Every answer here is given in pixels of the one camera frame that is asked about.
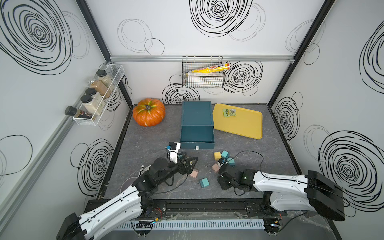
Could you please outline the pink plug cube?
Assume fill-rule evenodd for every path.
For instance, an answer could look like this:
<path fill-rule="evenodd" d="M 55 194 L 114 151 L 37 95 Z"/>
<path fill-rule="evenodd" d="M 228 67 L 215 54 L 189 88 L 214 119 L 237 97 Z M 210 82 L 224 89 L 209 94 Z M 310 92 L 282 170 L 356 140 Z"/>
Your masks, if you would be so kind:
<path fill-rule="evenodd" d="M 219 163 L 215 163 L 213 166 L 212 166 L 212 170 L 217 173 L 219 170 L 220 170 L 220 164 Z"/>
<path fill-rule="evenodd" d="M 198 177 L 199 171 L 196 169 L 193 169 L 193 171 L 190 173 L 190 176 L 194 179 Z"/>

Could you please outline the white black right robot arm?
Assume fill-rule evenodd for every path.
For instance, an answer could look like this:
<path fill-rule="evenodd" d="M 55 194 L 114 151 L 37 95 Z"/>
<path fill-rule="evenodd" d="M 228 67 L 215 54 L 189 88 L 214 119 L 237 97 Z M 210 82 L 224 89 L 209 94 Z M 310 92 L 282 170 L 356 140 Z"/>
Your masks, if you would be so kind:
<path fill-rule="evenodd" d="M 222 190 L 261 192 L 263 206 L 276 212 L 311 211 L 338 222 L 346 218 L 342 188 L 319 172 L 276 175 L 250 169 L 240 171 L 223 159 L 217 165 Z"/>

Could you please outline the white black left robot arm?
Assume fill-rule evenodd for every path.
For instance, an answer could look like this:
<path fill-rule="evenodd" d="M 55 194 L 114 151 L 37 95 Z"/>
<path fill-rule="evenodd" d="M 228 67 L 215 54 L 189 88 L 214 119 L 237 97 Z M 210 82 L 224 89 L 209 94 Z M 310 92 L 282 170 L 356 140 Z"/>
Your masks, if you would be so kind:
<path fill-rule="evenodd" d="M 176 156 L 176 161 L 157 158 L 128 188 L 103 205 L 77 216 L 67 216 L 56 236 L 57 240 L 99 240 L 118 226 L 139 217 L 148 208 L 150 197 L 159 185 L 175 174 L 189 175 L 198 157 Z"/>

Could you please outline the teal drawer cabinet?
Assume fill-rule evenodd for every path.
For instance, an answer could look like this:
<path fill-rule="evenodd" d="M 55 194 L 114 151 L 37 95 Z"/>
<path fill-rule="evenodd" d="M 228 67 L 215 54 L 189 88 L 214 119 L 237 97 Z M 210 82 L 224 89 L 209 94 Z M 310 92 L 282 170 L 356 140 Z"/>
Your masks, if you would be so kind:
<path fill-rule="evenodd" d="M 183 102 L 180 143 L 182 149 L 211 150 L 215 147 L 210 101 Z"/>

